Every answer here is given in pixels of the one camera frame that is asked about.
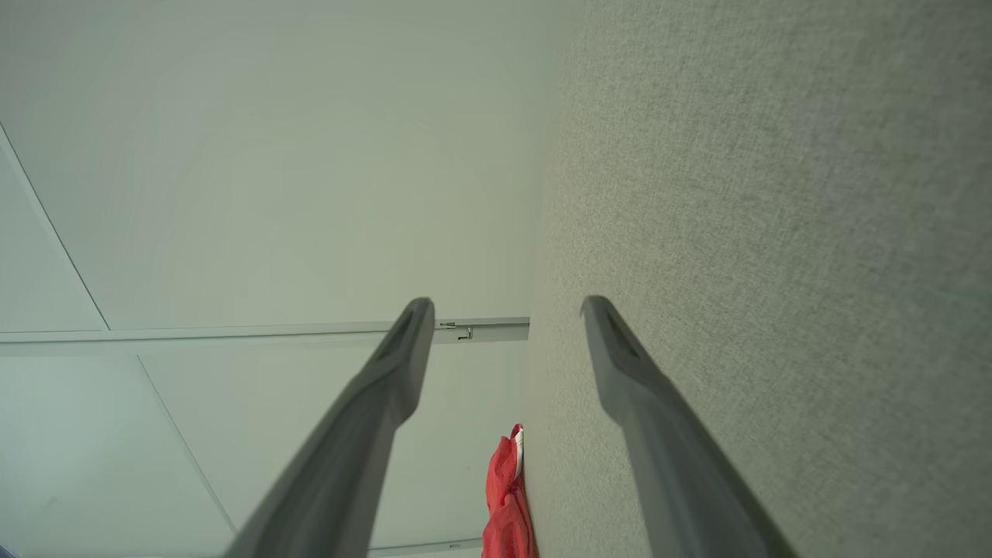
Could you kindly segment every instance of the red garment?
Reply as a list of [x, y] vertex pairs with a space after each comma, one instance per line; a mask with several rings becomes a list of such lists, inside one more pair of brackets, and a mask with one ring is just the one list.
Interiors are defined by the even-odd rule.
[[503, 437], [489, 461], [486, 504], [489, 523], [482, 531], [482, 558], [537, 558], [527, 495], [520, 472], [524, 463], [524, 427]]

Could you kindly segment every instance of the red cloth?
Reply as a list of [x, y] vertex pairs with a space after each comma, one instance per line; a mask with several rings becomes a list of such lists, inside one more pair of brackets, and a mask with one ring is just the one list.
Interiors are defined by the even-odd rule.
[[489, 461], [486, 504], [489, 522], [482, 531], [482, 558], [537, 558], [531, 516], [527, 512], [524, 480], [524, 428], [514, 427], [503, 437]]

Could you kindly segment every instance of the ceiling panel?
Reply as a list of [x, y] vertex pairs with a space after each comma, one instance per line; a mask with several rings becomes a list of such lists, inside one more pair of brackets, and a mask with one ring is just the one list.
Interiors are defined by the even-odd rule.
[[572, 3], [371, 4], [3, 4], [0, 120], [111, 328], [530, 314]]
[[219, 555], [231, 530], [134, 356], [0, 358], [0, 544]]
[[[372, 349], [214, 348], [142, 361], [241, 526]], [[521, 419], [525, 351], [432, 347], [420, 406], [393, 444], [373, 546], [481, 536], [489, 458]]]
[[0, 333], [102, 329], [0, 129]]

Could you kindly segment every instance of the red fabric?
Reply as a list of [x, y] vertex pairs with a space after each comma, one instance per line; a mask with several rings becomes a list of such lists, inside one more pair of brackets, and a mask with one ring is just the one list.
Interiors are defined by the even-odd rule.
[[489, 461], [486, 478], [486, 503], [489, 505], [489, 523], [482, 531], [482, 558], [537, 558], [534, 530], [527, 512], [524, 481], [517, 475], [517, 433], [523, 428], [518, 424], [510, 434], [499, 441], [499, 448]]

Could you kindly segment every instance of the gray fabric surface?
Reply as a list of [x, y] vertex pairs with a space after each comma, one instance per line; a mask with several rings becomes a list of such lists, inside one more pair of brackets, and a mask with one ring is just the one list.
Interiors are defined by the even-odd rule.
[[992, 4], [585, 6], [526, 385], [543, 558], [649, 553], [610, 297], [805, 557], [992, 555]]

